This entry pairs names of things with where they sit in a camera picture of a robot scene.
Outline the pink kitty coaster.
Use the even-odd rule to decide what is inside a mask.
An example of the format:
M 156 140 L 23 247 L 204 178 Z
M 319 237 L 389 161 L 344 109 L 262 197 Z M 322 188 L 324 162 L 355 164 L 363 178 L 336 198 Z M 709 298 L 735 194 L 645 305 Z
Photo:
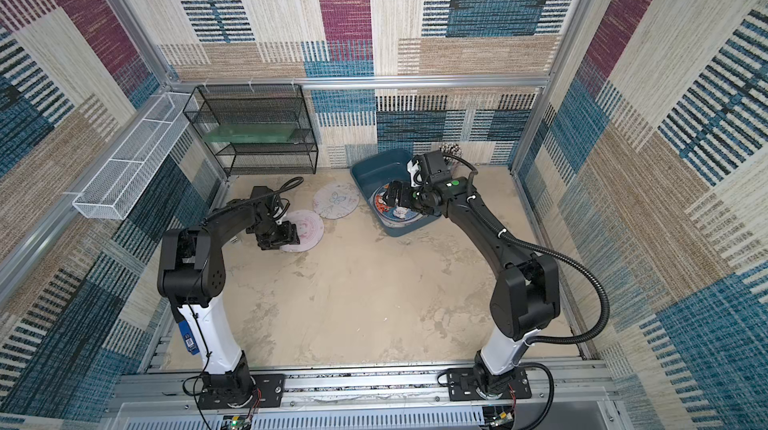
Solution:
M 283 245 L 280 250 L 289 253 L 301 253 L 317 246 L 324 235 L 324 223 L 322 218 L 310 210 L 297 210 L 288 212 L 285 220 L 296 225 L 298 244 Z

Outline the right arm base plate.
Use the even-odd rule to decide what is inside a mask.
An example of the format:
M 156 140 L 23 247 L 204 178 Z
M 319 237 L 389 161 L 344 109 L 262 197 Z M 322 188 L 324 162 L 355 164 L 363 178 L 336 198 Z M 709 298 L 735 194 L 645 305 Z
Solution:
M 517 367 L 501 375 L 486 373 L 481 366 L 450 368 L 437 377 L 451 401 L 530 399 L 527 373 Z

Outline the white butterfly coaster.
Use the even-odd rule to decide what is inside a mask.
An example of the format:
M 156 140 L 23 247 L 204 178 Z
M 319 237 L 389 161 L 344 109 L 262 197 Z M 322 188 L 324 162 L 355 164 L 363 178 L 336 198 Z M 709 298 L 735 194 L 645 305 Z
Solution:
M 338 220 L 352 214 L 360 202 L 360 192 L 351 183 L 330 183 L 313 197 L 313 211 L 326 220 Z

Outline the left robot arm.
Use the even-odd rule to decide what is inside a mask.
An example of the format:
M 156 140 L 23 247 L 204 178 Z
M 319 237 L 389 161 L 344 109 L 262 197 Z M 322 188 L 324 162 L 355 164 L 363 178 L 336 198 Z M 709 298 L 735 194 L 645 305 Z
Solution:
M 263 251 L 299 244 L 296 225 L 286 219 L 290 203 L 282 195 L 302 183 L 294 177 L 277 190 L 255 186 L 249 198 L 232 200 L 201 223 L 162 236 L 157 289 L 169 302 L 187 352 L 202 360 L 202 370 L 184 389 L 200 404 L 243 408 L 256 403 L 255 380 L 224 309 L 223 247 L 242 232 L 254 236 Z

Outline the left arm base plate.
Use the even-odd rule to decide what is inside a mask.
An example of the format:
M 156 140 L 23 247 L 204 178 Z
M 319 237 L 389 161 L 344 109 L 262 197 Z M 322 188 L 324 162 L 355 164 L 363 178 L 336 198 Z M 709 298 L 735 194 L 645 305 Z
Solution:
M 201 410 L 278 408 L 282 402 L 285 374 L 252 374 L 250 382 L 216 387 L 206 384 L 197 398 Z

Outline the dark blue cartoon coaster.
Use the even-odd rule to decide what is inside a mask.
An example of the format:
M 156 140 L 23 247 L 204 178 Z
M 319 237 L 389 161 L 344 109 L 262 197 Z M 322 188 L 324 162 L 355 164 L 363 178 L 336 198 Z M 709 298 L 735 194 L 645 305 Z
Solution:
M 422 214 L 411 209 L 387 205 L 384 201 L 384 196 L 388 187 L 388 184 L 380 186 L 369 198 L 369 203 L 373 205 L 374 212 L 385 227 L 405 228 L 423 218 Z

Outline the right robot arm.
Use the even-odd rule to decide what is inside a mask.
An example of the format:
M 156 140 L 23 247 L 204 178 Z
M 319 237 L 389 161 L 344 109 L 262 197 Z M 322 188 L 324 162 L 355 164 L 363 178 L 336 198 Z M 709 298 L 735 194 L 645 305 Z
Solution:
M 433 151 L 413 157 L 408 178 L 383 195 L 389 207 L 442 216 L 474 244 L 495 276 L 489 308 L 495 330 L 475 357 L 476 393 L 498 399 L 534 338 L 560 315 L 559 267 L 527 242 L 517 242 L 485 205 L 474 185 L 478 169 L 455 155 Z

